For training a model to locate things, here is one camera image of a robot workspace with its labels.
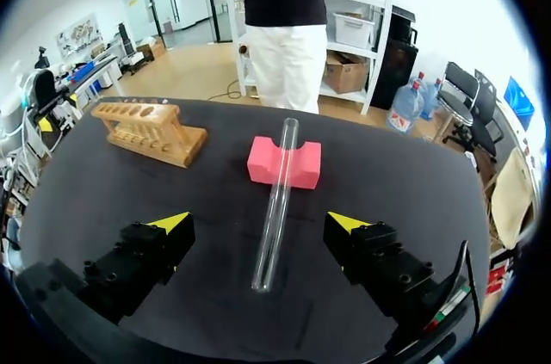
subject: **test tube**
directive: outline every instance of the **test tube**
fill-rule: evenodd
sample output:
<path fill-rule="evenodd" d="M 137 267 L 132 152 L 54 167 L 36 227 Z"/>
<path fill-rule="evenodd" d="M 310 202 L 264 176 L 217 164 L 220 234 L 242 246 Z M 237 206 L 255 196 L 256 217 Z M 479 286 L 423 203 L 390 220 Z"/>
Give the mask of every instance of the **test tube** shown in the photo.
<path fill-rule="evenodd" d="M 252 289 L 258 293 L 269 292 L 274 281 L 274 273 L 282 245 L 283 228 L 287 217 L 288 199 L 291 192 L 289 177 L 298 133 L 299 121 L 290 118 L 285 119 L 280 142 L 282 154 L 277 181 L 269 194 L 262 240 L 258 248 L 257 264 L 251 284 Z"/>

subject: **cardboard box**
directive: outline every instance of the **cardboard box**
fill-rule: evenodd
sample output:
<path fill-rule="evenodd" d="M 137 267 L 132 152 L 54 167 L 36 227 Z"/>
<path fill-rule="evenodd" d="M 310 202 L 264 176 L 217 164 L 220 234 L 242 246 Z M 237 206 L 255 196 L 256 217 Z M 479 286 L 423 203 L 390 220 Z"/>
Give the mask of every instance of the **cardboard box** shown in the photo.
<path fill-rule="evenodd" d="M 160 56 L 166 53 L 166 48 L 164 48 L 163 41 L 159 37 L 155 39 L 155 44 L 153 46 L 144 44 L 143 46 L 136 47 L 136 50 L 138 52 L 144 53 L 144 57 L 148 61 L 158 59 Z"/>
<path fill-rule="evenodd" d="M 327 52 L 324 82 L 338 94 L 352 93 L 364 88 L 369 74 L 366 59 L 337 52 Z"/>
<path fill-rule="evenodd" d="M 152 47 L 153 57 L 155 59 L 158 59 L 163 54 L 166 53 L 166 48 L 164 47 L 163 41 L 160 39 L 160 37 L 157 37 L 155 44 Z"/>

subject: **black cable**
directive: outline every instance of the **black cable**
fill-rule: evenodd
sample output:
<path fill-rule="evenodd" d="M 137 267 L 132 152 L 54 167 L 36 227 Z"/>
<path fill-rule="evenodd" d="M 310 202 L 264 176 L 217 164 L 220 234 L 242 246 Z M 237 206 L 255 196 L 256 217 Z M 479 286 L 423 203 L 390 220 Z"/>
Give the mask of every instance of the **black cable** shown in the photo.
<path fill-rule="evenodd" d="M 454 294 L 455 286 L 457 285 L 457 281 L 459 280 L 459 277 L 461 275 L 461 270 L 463 269 L 463 265 L 465 265 L 465 260 L 467 259 L 467 252 L 468 252 L 468 241 L 463 241 L 461 243 L 461 247 L 459 249 L 459 255 L 457 256 L 457 261 L 455 261 L 455 268 L 454 272 L 450 276 L 453 276 L 453 280 L 448 284 L 446 287 L 446 290 L 441 295 L 438 302 L 435 303 L 436 307 L 433 311 L 430 312 L 429 316 L 430 319 L 433 319 L 438 312 L 442 309 L 442 307 L 448 302 L 448 300 L 451 298 L 451 296 Z"/>
<path fill-rule="evenodd" d="M 226 97 L 226 96 L 227 96 L 228 98 L 232 99 L 232 100 L 238 100 L 238 99 L 240 99 L 240 98 L 241 98 L 241 92 L 240 92 L 240 91 L 236 91 L 236 90 L 230 91 L 230 87 L 232 87 L 232 86 L 233 86 L 235 83 L 237 83 L 237 82 L 238 82 L 238 80 L 232 81 L 231 83 L 229 83 L 229 84 L 227 85 L 227 87 L 226 87 L 226 93 L 222 93 L 222 94 L 216 95 L 216 96 L 211 96 L 211 97 L 209 97 L 209 98 L 207 99 L 207 101 L 210 102 L 210 101 L 213 100 L 213 99 L 217 99 L 217 98 L 219 98 L 219 97 Z"/>
<path fill-rule="evenodd" d="M 473 337 L 476 336 L 476 333 L 479 332 L 480 327 L 480 305 L 479 297 L 476 293 L 476 284 L 474 283 L 474 274 L 473 274 L 473 264 L 471 263 L 471 253 L 467 248 L 467 272 L 469 285 L 471 286 L 471 295 L 473 297 L 474 303 L 474 330 Z"/>

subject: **desk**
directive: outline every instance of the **desk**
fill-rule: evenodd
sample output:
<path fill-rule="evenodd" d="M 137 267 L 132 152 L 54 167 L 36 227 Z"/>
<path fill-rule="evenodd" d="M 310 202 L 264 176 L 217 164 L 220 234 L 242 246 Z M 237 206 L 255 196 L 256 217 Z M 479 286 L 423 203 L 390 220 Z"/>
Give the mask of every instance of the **desk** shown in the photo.
<path fill-rule="evenodd" d="M 109 79 L 113 82 L 113 86 L 115 87 L 115 90 L 117 92 L 117 95 L 124 96 L 124 90 L 122 89 L 121 84 L 119 83 L 119 79 L 116 78 L 116 76 L 113 76 L 111 73 L 111 65 L 117 61 L 117 58 L 115 56 L 109 56 L 106 59 L 98 62 L 94 65 L 94 69 L 86 74 L 79 82 L 76 83 L 70 83 L 67 85 L 69 88 L 69 91 L 71 93 L 79 93 L 82 90 L 88 90 L 89 87 L 101 76 L 104 74 L 107 74 L 109 76 Z M 93 102 L 97 101 L 99 97 L 93 96 Z"/>
<path fill-rule="evenodd" d="M 320 363 L 374 358 L 396 324 L 347 282 L 324 246 L 327 211 L 386 221 L 414 256 L 434 263 L 437 281 L 453 270 L 468 239 L 477 287 L 486 287 L 484 199 L 461 154 L 313 114 L 171 103 L 180 106 L 183 124 L 208 130 L 189 169 L 112 146 L 102 122 L 86 114 L 46 167 L 22 227 L 26 265 L 57 257 L 81 274 L 83 261 L 111 250 L 128 223 L 192 212 L 195 246 L 169 284 L 155 287 L 122 327 L 199 355 Z M 300 121 L 298 145 L 321 142 L 321 177 L 316 190 L 291 192 L 274 289 L 257 295 L 251 278 L 270 186 L 251 182 L 246 163 L 253 138 L 279 139 L 286 117 Z M 455 328 L 458 343 L 473 325 L 471 307 Z"/>

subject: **person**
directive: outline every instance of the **person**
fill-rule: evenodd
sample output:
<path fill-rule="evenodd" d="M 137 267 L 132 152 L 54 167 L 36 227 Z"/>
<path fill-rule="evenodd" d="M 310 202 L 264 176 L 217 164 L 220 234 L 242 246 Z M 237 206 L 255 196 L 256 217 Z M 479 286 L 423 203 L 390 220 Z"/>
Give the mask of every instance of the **person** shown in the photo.
<path fill-rule="evenodd" d="M 327 56 L 325 0 L 245 0 L 245 24 L 261 102 L 318 113 Z"/>

